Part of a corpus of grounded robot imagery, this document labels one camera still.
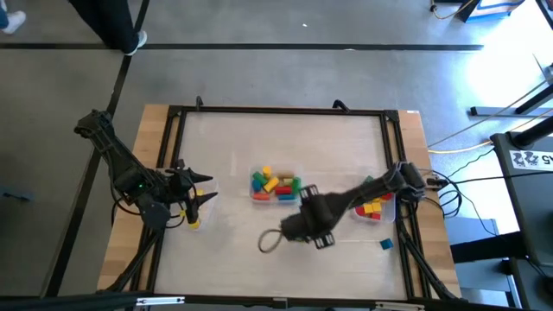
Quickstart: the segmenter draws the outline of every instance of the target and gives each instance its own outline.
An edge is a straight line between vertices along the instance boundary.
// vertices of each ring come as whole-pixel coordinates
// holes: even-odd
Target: white shoe
[[[135,48],[134,51],[132,51],[132,52],[126,54],[126,55],[127,55],[127,56],[132,56],[132,55],[134,55],[134,54],[137,52],[137,50],[138,50],[139,48],[143,47],[144,44],[146,44],[146,41],[147,41],[147,40],[148,40],[148,34],[146,34],[146,32],[145,32],[144,30],[140,30],[140,31],[138,32],[138,45],[137,45],[137,48]]]
[[[8,13],[9,24],[8,24],[8,27],[6,27],[5,29],[2,29],[2,31],[7,35],[11,35],[15,33],[16,30],[19,29],[21,25],[23,25],[26,19],[27,19],[27,16],[25,15],[25,12],[17,11],[14,13]]]

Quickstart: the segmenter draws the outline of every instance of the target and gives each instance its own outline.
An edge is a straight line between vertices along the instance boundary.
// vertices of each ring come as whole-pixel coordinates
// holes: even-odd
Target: wooden tabletop
[[[146,105],[144,108],[133,153],[147,168],[156,167],[167,113],[168,105]],[[426,148],[427,144],[418,111],[400,111],[399,117],[408,161],[414,162],[419,168],[430,168],[429,153]],[[391,133],[391,145],[395,146],[392,127],[390,127],[389,132]],[[175,130],[172,130],[171,133],[168,150],[172,150],[175,143]],[[398,153],[396,150],[393,150],[393,155],[394,161],[397,161]],[[428,191],[427,196],[438,200],[436,193]],[[417,217],[425,258],[448,289],[455,295],[461,296],[442,212],[423,200],[419,205]],[[143,222],[139,217],[134,217],[128,213],[116,214],[110,242],[105,253],[104,265],[100,272],[99,289],[105,289],[111,285],[134,257],[142,228]],[[149,258],[146,259],[143,267],[139,289],[146,288]],[[412,257],[410,257],[410,267],[415,294],[422,296],[417,265]]]

